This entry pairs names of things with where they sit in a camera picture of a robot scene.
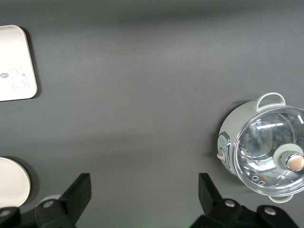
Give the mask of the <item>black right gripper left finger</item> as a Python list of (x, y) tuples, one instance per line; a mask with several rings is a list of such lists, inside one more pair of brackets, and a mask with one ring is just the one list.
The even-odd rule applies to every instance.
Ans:
[(75, 228), (92, 197), (91, 176), (80, 174), (58, 199), (46, 199), (32, 210), (0, 209), (2, 228)]

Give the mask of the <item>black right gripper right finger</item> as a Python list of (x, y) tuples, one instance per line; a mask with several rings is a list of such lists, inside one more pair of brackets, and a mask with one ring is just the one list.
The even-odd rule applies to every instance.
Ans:
[(224, 199), (207, 173), (199, 174), (198, 196), (204, 212), (199, 228), (297, 228), (281, 208), (261, 205), (251, 211), (233, 199)]

